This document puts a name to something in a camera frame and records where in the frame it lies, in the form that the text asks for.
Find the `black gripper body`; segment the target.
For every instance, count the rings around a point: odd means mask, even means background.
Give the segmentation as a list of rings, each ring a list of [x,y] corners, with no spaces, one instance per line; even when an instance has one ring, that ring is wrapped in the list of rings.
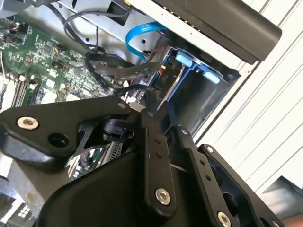
[[[139,198],[138,157],[128,153],[58,189],[44,204],[38,227],[209,227],[191,177],[173,167],[177,210],[170,219],[148,215]]]

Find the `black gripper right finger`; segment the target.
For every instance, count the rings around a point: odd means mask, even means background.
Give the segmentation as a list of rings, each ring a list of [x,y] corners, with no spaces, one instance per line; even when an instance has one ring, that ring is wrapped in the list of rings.
[[[282,227],[283,222],[241,179],[217,150],[199,147],[177,123],[174,107],[166,104],[166,133],[174,145],[171,160],[187,171],[193,194],[191,207],[201,227]]]

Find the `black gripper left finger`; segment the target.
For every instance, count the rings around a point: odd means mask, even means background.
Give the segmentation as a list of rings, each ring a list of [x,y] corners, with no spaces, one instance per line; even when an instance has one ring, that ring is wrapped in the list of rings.
[[[0,115],[0,149],[14,160],[57,172],[75,155],[122,143],[141,155],[139,203],[153,214],[174,214],[167,140],[154,98],[147,100],[141,111],[113,96],[10,108]]]

